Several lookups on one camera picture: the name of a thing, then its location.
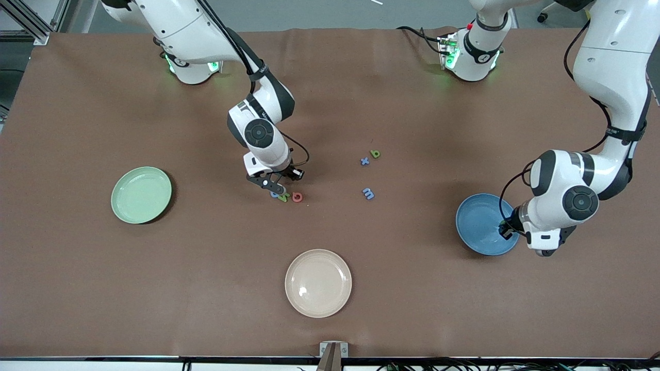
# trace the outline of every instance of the table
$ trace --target table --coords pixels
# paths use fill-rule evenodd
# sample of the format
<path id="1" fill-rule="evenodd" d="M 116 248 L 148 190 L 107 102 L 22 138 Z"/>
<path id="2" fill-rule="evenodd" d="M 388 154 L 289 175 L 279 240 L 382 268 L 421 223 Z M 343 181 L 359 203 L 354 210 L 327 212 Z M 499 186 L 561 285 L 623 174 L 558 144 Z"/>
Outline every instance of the table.
<path id="1" fill-rule="evenodd" d="M 575 33 L 512 30 L 479 83 L 441 71 L 401 31 L 245 34 L 297 98 L 279 127 L 312 153 L 289 186 L 303 203 L 244 180 L 225 124 L 248 91 L 240 65 L 185 86 L 149 35 L 52 34 L 0 136 L 0 355 L 292 356 L 339 339 L 352 356 L 649 356 L 657 107 L 634 181 L 552 257 L 523 242 L 479 256 L 455 231 L 467 196 L 499 193 L 547 149 L 600 139 L 602 113 L 562 68 Z M 372 149 L 380 158 L 361 166 Z M 110 192 L 146 165 L 172 177 L 174 204 L 125 224 Z M 518 182 L 506 198 L 530 196 Z M 320 320 L 283 287 L 312 248 L 337 252 L 353 276 L 347 305 Z"/>

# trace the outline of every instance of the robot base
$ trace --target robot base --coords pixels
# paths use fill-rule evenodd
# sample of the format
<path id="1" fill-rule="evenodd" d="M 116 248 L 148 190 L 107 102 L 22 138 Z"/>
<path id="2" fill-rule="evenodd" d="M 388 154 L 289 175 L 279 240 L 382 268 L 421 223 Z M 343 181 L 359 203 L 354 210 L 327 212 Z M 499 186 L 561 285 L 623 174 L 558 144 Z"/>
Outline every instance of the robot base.
<path id="1" fill-rule="evenodd" d="M 170 72 L 175 74 L 179 81 L 188 85 L 201 84 L 208 80 L 214 73 L 222 72 L 222 61 L 192 65 L 178 58 L 170 61 L 169 57 L 165 57 L 165 60 L 170 65 Z"/>
<path id="2" fill-rule="evenodd" d="M 471 55 L 465 52 L 463 40 L 467 33 L 468 30 L 464 28 L 438 40 L 440 51 L 449 53 L 449 55 L 440 54 L 440 65 L 442 69 L 448 69 L 461 80 L 471 82 L 483 80 L 490 70 L 495 68 L 495 62 L 500 56 L 500 52 L 498 51 L 486 63 L 477 63 Z"/>

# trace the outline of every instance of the robotic arm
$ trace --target robotic arm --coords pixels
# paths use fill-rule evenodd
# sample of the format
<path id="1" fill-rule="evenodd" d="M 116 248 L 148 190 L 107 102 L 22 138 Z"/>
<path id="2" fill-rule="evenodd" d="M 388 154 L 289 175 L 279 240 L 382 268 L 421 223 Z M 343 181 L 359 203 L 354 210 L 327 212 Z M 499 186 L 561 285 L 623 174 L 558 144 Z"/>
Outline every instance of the robotic arm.
<path id="1" fill-rule="evenodd" d="M 302 179 L 276 124 L 293 113 L 289 90 L 243 39 L 223 25 L 206 0 L 102 0 L 114 19 L 142 26 L 154 34 L 170 70 L 185 84 L 199 84 L 220 70 L 223 61 L 240 61 L 251 81 L 250 93 L 229 110 L 227 126 L 249 150 L 244 156 L 247 179 L 282 195 L 284 176 Z"/>
<path id="2" fill-rule="evenodd" d="M 539 0 L 469 0 L 477 11 L 475 21 L 440 40 L 440 61 L 444 69 L 465 81 L 485 78 L 500 56 L 502 41 L 511 29 L 509 16 L 514 7 Z"/>
<path id="3" fill-rule="evenodd" d="M 600 0 L 573 69 L 577 85 L 611 113 L 598 154 L 546 151 L 531 168 L 534 197 L 500 225 L 509 238 L 520 232 L 527 245 L 550 256 L 599 202 L 619 194 L 632 179 L 635 148 L 646 129 L 651 92 L 646 65 L 660 35 L 656 0 Z"/>

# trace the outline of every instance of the cable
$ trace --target cable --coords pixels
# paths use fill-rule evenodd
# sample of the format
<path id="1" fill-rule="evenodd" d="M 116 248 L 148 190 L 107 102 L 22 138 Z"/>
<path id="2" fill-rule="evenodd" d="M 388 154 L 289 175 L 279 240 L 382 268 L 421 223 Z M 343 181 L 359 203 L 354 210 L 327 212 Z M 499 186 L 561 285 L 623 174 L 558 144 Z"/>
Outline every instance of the cable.
<path id="1" fill-rule="evenodd" d="M 513 183 L 514 180 L 518 179 L 518 177 L 522 177 L 523 175 L 525 175 L 526 173 L 528 173 L 528 172 L 530 172 L 530 171 L 531 171 L 530 169 L 523 170 L 522 172 L 518 173 L 518 175 L 516 175 L 516 176 L 514 176 L 513 178 L 511 178 L 511 179 L 509 180 L 509 182 L 507 182 L 507 184 L 504 186 L 504 188 L 502 189 L 502 193 L 500 194 L 500 215 L 501 215 L 502 218 L 504 219 L 504 222 L 506 223 L 506 225 L 508 225 L 509 228 L 511 228 L 511 230 L 516 231 L 516 232 L 517 232 L 519 235 L 521 235 L 521 236 L 524 236 L 525 234 L 522 233 L 522 232 L 520 232 L 519 230 L 515 229 L 514 227 L 512 227 L 511 224 L 509 223 L 509 221 L 506 220 L 506 217 L 504 216 L 504 210 L 502 210 L 502 199 L 504 198 L 504 194 L 505 194 L 505 192 L 506 192 L 506 189 L 509 188 L 509 186 L 511 185 L 511 183 Z"/>
<path id="2" fill-rule="evenodd" d="M 193 363 L 189 359 L 183 360 L 183 367 L 181 367 L 181 371 L 191 371 L 192 369 Z"/>
<path id="3" fill-rule="evenodd" d="M 534 162 L 536 162 L 536 160 L 532 160 L 532 161 L 530 161 L 527 165 L 525 165 L 525 167 L 523 168 L 523 173 L 526 172 L 527 169 L 529 169 L 529 167 L 530 167 Z M 528 181 L 525 180 L 525 176 L 524 176 L 524 175 L 523 175 L 523 183 L 524 183 L 527 187 L 531 187 L 531 186 L 532 186 L 531 183 L 529 183 Z"/>
<path id="4" fill-rule="evenodd" d="M 397 30 L 411 31 L 413 34 L 416 34 L 417 36 L 423 38 L 424 41 L 426 42 L 426 44 L 428 45 L 428 47 L 431 48 L 431 50 L 433 50 L 434 52 L 436 52 L 438 54 L 442 54 L 442 55 L 449 55 L 449 52 L 437 50 L 436 48 L 433 47 L 433 45 L 431 45 L 431 43 L 430 43 L 431 41 L 438 42 L 438 39 L 428 37 L 426 35 L 426 33 L 424 33 L 424 27 L 421 27 L 419 29 L 419 31 L 416 31 L 414 28 L 411 28 L 411 27 L 408 27 L 408 26 L 401 26 L 401 27 L 397 27 Z M 442 34 L 442 35 L 439 35 L 438 37 L 443 38 L 443 37 L 446 37 L 447 35 L 449 35 L 449 34 Z"/>
<path id="5" fill-rule="evenodd" d="M 245 51 L 238 46 L 236 41 L 229 35 L 229 31 L 227 31 L 227 27 L 222 23 L 222 20 L 220 20 L 220 17 L 215 13 L 213 8 L 209 5 L 209 2 L 207 0 L 198 0 L 198 4 L 204 8 L 204 11 L 210 16 L 211 20 L 215 23 L 215 25 L 220 29 L 224 37 L 227 39 L 229 44 L 232 46 L 236 54 L 238 54 L 238 57 L 241 59 L 243 62 L 243 65 L 246 68 L 246 73 L 248 75 L 254 74 L 254 71 L 252 71 L 252 66 L 249 64 L 248 58 L 245 55 Z M 249 92 L 250 94 L 254 93 L 254 90 L 256 88 L 256 83 L 254 81 L 250 81 L 250 89 Z"/>
<path id="6" fill-rule="evenodd" d="M 431 50 L 433 50 L 434 52 L 436 52 L 438 54 L 449 55 L 448 51 L 438 50 L 438 49 L 434 48 L 433 45 L 431 45 L 431 43 L 428 41 L 428 37 L 426 37 L 426 34 L 424 33 L 424 27 L 420 27 L 419 32 L 422 33 L 422 37 L 424 37 L 424 41 L 426 42 L 426 45 L 428 45 L 428 47 L 431 48 Z"/>
<path id="7" fill-rule="evenodd" d="M 397 27 L 396 29 L 397 29 L 397 30 L 406 30 L 406 31 L 410 31 L 410 32 L 412 32 L 413 34 L 416 34 L 417 36 L 419 36 L 419 37 L 421 37 L 421 38 L 426 38 L 426 39 L 429 40 L 429 41 L 438 41 L 437 38 L 430 38 L 430 37 L 426 36 L 425 34 L 421 34 L 418 30 L 415 30 L 415 29 L 412 28 L 412 27 L 401 26 L 401 27 Z"/>
<path id="8" fill-rule="evenodd" d="M 568 44 L 568 48 L 566 48 L 566 51 L 564 52 L 564 69 L 566 70 L 566 73 L 573 81 L 575 81 L 575 79 L 573 78 L 573 73 L 568 68 L 568 54 L 573 48 L 573 45 L 575 45 L 575 43 L 578 42 L 579 37 L 585 32 L 587 28 L 589 28 L 590 23 L 591 23 L 591 19 L 589 19 L 587 23 L 585 23 L 584 26 L 582 26 L 582 29 L 577 33 L 576 37 L 573 38 L 573 41 L 571 41 L 571 43 Z"/>
<path id="9" fill-rule="evenodd" d="M 584 24 L 584 26 L 582 26 L 582 29 L 577 33 L 576 37 L 573 38 L 571 43 L 568 44 L 568 48 L 566 48 L 566 51 L 564 52 L 564 70 L 566 70 L 566 74 L 568 74 L 568 76 L 573 81 L 575 81 L 575 78 L 573 76 L 573 72 L 571 72 L 571 70 L 568 68 L 568 54 L 570 53 L 571 49 L 573 48 L 573 45 L 575 45 L 575 43 L 578 41 L 579 37 L 585 32 L 585 30 L 587 30 L 587 28 L 589 28 L 590 24 L 591 24 L 591 19 L 589 19 Z M 601 108 L 601 110 L 605 114 L 605 119 L 607 120 L 607 126 L 610 127 L 612 125 L 612 118 L 610 117 L 609 112 L 607 112 L 607 107 L 600 100 L 598 100 L 598 99 L 596 99 L 592 96 L 589 96 L 589 97 L 594 103 L 596 103 L 596 105 L 598 105 L 598 107 Z M 587 152 L 593 151 L 594 149 L 598 148 L 598 146 L 602 145 L 603 142 L 605 141 L 605 139 L 607 139 L 607 134 L 603 135 L 603 138 L 601 138 L 601 140 L 598 143 L 596 143 L 595 145 L 589 147 L 587 150 L 584 150 L 582 152 L 587 153 Z"/>
<path id="10" fill-rule="evenodd" d="M 305 148 L 304 145 L 301 145 L 297 140 L 293 139 L 292 137 L 289 137 L 284 131 L 280 130 L 280 133 L 282 133 L 282 135 L 284 135 L 288 140 L 292 141 L 293 143 L 296 143 L 296 145 L 298 145 L 298 147 L 300 147 L 303 151 L 305 151 L 305 154 L 307 155 L 305 161 L 299 162 L 297 164 L 291 164 L 291 166 L 302 166 L 308 163 L 310 161 L 310 152 L 307 151 L 307 148 Z"/>
<path id="11" fill-rule="evenodd" d="M 654 361 L 660 354 L 654 354 L 651 358 L 644 360 L 633 360 L 630 361 L 617 362 L 612 360 L 601 360 L 601 359 L 581 359 L 577 364 L 573 366 L 564 365 L 562 363 L 555 363 L 553 361 L 540 360 L 540 363 L 536 362 L 504 362 L 495 365 L 489 365 L 486 371 L 500 371 L 501 369 L 507 371 L 568 371 L 576 370 L 580 366 L 593 367 L 602 367 L 606 366 L 609 371 L 633 371 L 633 370 L 646 370 L 650 371 L 650 367 L 655 365 L 650 365 L 648 362 Z M 419 366 L 423 371 L 438 371 L 436 366 L 442 365 L 443 368 L 440 371 L 451 370 L 452 368 L 463 371 L 482 371 L 481 367 L 485 365 L 478 366 L 474 362 L 473 358 L 450 358 L 450 357 L 435 357 L 435 358 L 424 358 L 419 360 L 419 363 L 404 363 L 400 360 L 385 360 L 385 364 L 381 365 L 378 368 L 378 371 L 387 368 L 388 370 L 398 370 L 398 371 L 411 371 L 414 370 L 413 365 Z"/>

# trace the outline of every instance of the beige plate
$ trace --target beige plate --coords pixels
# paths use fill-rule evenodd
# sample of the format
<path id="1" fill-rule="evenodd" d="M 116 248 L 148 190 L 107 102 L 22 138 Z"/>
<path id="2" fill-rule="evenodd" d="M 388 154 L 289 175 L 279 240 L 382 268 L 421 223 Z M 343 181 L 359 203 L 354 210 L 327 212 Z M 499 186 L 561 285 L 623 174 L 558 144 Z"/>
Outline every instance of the beige plate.
<path id="1" fill-rule="evenodd" d="M 301 253 L 289 266 L 284 280 L 293 307 L 312 318 L 337 313 L 348 301 L 352 279 L 346 262 L 322 249 Z"/>

